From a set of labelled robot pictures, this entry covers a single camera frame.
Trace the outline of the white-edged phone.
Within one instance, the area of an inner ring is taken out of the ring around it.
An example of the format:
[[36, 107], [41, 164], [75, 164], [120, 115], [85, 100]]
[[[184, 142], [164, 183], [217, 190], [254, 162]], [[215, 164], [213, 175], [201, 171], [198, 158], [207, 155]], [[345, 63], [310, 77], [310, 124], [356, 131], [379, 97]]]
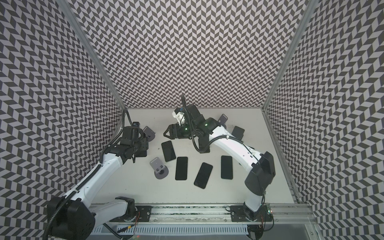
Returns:
[[185, 181], [188, 177], [188, 157], [178, 157], [176, 166], [176, 181]]

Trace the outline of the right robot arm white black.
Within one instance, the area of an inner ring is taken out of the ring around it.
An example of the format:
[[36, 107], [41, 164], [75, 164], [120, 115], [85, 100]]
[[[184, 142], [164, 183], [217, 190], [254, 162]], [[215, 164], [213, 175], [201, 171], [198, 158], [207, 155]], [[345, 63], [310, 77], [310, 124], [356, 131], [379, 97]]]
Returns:
[[255, 221], [265, 203], [268, 186], [276, 176], [274, 157], [271, 153], [260, 153], [230, 132], [217, 120], [205, 119], [194, 104], [187, 104], [181, 95], [182, 106], [173, 111], [177, 123], [168, 126], [164, 136], [170, 140], [190, 139], [197, 152], [205, 153], [215, 145], [233, 157], [248, 174], [245, 185], [248, 195], [243, 203], [248, 220]]

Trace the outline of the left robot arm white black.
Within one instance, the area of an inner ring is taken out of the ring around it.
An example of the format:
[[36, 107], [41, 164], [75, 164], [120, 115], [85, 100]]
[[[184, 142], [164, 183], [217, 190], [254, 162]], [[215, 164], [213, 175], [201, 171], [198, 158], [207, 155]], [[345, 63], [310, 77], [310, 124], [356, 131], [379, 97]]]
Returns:
[[102, 150], [94, 168], [62, 197], [53, 197], [47, 204], [48, 224], [43, 239], [85, 240], [95, 227], [121, 218], [137, 222], [140, 216], [135, 200], [116, 197], [112, 202], [92, 208], [97, 193], [127, 160], [145, 157], [148, 137], [139, 122], [122, 124], [117, 136]]

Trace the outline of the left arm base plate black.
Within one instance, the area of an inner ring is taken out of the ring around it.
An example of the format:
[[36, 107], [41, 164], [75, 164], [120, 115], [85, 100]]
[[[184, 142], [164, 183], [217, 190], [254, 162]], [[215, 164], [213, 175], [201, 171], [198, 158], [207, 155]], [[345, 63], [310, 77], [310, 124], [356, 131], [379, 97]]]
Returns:
[[135, 206], [138, 223], [147, 223], [150, 221], [153, 207], [150, 205]]

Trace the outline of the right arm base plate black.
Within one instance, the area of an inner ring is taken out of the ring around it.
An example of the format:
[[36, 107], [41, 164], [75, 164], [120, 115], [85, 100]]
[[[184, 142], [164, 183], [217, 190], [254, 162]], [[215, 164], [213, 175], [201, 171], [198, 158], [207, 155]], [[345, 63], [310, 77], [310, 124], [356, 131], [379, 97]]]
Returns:
[[256, 212], [245, 205], [232, 205], [226, 207], [229, 211], [232, 222], [272, 222], [273, 214], [269, 205], [264, 204]]

